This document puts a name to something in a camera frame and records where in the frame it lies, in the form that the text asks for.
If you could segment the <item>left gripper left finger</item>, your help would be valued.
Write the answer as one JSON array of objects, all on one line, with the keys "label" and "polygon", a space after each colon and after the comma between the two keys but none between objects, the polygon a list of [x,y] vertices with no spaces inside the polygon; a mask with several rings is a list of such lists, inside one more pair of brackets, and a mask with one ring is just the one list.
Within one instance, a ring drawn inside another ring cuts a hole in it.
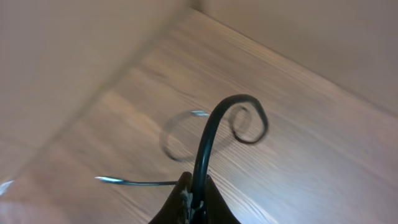
[{"label": "left gripper left finger", "polygon": [[189,222],[192,174],[183,172],[162,208],[149,224],[184,224]]}]

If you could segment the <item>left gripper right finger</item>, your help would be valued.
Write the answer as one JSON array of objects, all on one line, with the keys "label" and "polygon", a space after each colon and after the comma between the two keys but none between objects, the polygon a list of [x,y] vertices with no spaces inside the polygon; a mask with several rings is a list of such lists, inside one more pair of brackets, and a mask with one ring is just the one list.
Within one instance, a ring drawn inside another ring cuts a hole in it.
[{"label": "left gripper right finger", "polygon": [[209,175],[206,177],[205,205],[208,224],[240,224]]}]

